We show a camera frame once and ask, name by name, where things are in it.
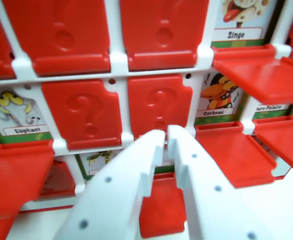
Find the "cartoon monkey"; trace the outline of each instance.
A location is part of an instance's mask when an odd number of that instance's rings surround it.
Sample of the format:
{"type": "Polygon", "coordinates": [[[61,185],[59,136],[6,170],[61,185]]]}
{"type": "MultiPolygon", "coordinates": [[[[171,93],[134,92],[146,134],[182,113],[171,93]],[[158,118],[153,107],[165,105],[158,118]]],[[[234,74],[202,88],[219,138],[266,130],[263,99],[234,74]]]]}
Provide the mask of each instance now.
{"type": "Polygon", "coordinates": [[[224,0],[222,12],[224,22],[236,21],[240,28],[243,22],[259,18],[269,6],[270,0],[224,0]]]}
{"type": "Polygon", "coordinates": [[[231,93],[237,88],[238,86],[234,82],[217,73],[213,77],[210,86],[201,92],[201,98],[209,100],[208,110],[231,108],[231,93]]]}

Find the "red tongue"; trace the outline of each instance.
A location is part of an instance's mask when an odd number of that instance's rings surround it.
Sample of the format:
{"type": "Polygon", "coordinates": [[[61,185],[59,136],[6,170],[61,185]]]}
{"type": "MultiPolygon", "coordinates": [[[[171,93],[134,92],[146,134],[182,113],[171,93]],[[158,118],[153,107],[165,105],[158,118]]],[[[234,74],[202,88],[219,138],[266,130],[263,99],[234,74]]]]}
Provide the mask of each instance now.
{"type": "Polygon", "coordinates": [[[240,13],[241,11],[239,9],[232,9],[226,13],[226,15],[223,18],[223,21],[226,23],[229,21],[232,21],[235,19],[235,17],[240,13]]]}

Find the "orange beak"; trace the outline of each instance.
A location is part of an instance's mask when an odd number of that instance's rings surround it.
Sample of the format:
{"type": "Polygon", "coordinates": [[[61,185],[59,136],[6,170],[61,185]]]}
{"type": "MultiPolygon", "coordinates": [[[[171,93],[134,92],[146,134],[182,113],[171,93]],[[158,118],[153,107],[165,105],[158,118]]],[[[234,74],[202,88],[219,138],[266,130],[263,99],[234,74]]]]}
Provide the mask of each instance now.
{"type": "Polygon", "coordinates": [[[207,87],[201,92],[201,98],[212,100],[223,96],[227,92],[223,89],[223,86],[224,83],[218,83],[207,87]]]}

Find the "cartoon elephant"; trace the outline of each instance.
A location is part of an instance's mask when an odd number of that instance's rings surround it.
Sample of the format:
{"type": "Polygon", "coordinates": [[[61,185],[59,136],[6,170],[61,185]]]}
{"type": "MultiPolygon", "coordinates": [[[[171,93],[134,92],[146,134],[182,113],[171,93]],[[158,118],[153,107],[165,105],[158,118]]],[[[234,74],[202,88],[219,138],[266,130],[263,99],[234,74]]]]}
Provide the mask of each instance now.
{"type": "Polygon", "coordinates": [[[12,90],[0,89],[0,119],[13,120],[18,127],[37,125],[41,117],[33,110],[32,102],[12,90]]]}

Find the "yellow tusk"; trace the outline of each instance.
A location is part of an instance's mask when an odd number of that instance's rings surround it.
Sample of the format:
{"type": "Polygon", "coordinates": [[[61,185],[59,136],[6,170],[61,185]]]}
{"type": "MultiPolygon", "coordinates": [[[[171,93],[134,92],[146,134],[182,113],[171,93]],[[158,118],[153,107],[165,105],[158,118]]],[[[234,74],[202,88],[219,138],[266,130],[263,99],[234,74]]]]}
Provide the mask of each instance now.
{"type": "Polygon", "coordinates": [[[32,110],[32,105],[29,103],[27,107],[24,109],[24,112],[28,114],[31,110],[32,110]]]}
{"type": "Polygon", "coordinates": [[[0,111],[2,113],[5,113],[5,114],[10,114],[10,111],[6,110],[5,108],[3,108],[2,106],[0,106],[0,111]]]}

